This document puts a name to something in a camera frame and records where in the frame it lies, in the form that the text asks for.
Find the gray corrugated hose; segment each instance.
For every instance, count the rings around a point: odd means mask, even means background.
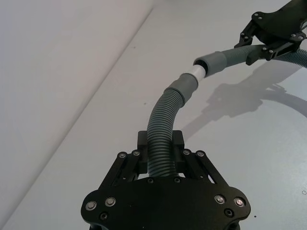
[[[215,52],[195,60],[195,66],[202,66],[206,77],[222,71],[226,67],[246,61],[248,54],[257,46],[243,46],[223,52]],[[307,68],[307,51],[299,49],[276,60],[291,62]],[[195,76],[183,74],[167,88],[155,105],[147,127],[148,171],[150,176],[177,175],[171,154],[172,132],[178,110],[197,89]]]

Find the screw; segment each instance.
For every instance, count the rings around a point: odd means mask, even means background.
[[[240,198],[234,199],[234,202],[235,202],[235,204],[238,205],[239,207],[243,207],[243,206],[244,206],[244,201],[241,200]]]
[[[198,151],[197,153],[197,156],[199,156],[199,157],[203,157],[205,154],[203,154],[203,152],[200,152],[200,151]]]
[[[183,154],[184,154],[184,155],[189,155],[189,154],[190,154],[190,151],[185,149],[185,150],[183,150]]]
[[[225,210],[224,210],[224,213],[225,213],[225,215],[227,216],[227,217],[229,217],[229,218],[231,218],[231,217],[234,217],[234,212],[233,212],[233,210],[231,210],[230,208],[226,208]]]
[[[119,154],[119,157],[120,157],[120,158],[125,158],[125,157],[126,157],[126,154],[125,154],[125,153],[120,153],[120,154]]]
[[[149,178],[149,179],[147,180],[147,183],[149,183],[149,184],[153,184],[153,183],[154,183],[153,178]]]
[[[139,151],[134,151],[134,152],[133,152],[133,155],[134,155],[134,156],[139,156],[139,154],[140,154]]]
[[[114,197],[109,197],[109,198],[107,198],[106,201],[105,201],[105,205],[106,205],[107,207],[111,207],[111,206],[113,206],[115,203],[116,203],[116,199],[115,199]]]
[[[90,201],[90,202],[88,202],[88,203],[86,204],[85,209],[86,209],[87,211],[92,211],[92,210],[94,210],[96,207],[97,207],[96,201]]]
[[[101,213],[100,219],[101,220],[106,220],[107,219],[107,213],[106,212]]]
[[[179,178],[175,178],[175,179],[174,179],[174,182],[175,182],[175,183],[180,183],[180,179],[179,179]]]
[[[214,199],[215,199],[215,201],[216,201],[218,204],[220,204],[220,205],[222,205],[222,204],[225,203],[225,198],[222,197],[221,195],[216,195],[216,196],[214,197]]]

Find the gray hose cuff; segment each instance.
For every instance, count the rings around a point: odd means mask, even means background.
[[[170,84],[169,87],[165,89],[176,90],[182,97],[183,105],[191,98],[192,93],[197,89],[198,81],[196,78],[189,73],[182,74],[176,81]]]
[[[194,65],[203,66],[206,70],[206,77],[221,72],[227,67],[226,56],[222,52],[214,52],[194,61]]]

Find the white table surface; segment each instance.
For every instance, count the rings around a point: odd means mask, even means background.
[[[3,230],[88,229],[80,215],[120,151],[136,148],[156,100],[199,56],[232,48],[253,12],[287,1],[158,4]],[[307,225],[307,71],[258,61],[201,82],[179,111],[186,147],[205,150],[248,197],[243,230]]]

